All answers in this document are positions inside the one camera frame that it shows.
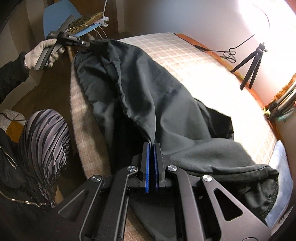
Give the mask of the black sleeved left forearm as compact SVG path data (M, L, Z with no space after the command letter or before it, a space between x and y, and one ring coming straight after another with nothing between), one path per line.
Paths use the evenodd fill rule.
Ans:
M25 52L19 54L15 61L10 61L0 70L1 103L22 82L29 77L29 69L25 66Z

